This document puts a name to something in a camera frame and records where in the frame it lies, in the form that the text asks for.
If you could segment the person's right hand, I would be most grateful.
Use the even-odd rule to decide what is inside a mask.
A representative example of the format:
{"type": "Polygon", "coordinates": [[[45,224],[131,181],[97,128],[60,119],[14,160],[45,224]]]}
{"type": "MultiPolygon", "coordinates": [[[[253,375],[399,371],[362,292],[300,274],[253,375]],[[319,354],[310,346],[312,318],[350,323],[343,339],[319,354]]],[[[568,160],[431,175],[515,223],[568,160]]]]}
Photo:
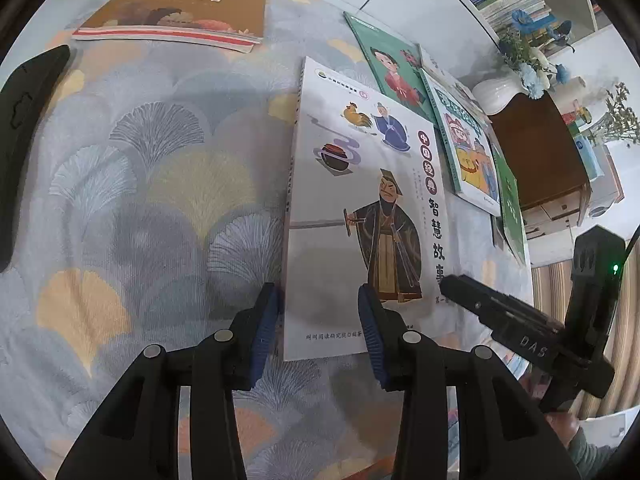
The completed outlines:
{"type": "MultiPolygon", "coordinates": [[[[547,385],[536,382],[533,374],[529,372],[525,373],[518,381],[535,401],[540,401],[548,388],[547,385]]],[[[568,450],[584,444],[584,433],[578,419],[572,413],[548,412],[544,413],[544,419],[568,450]]]]}

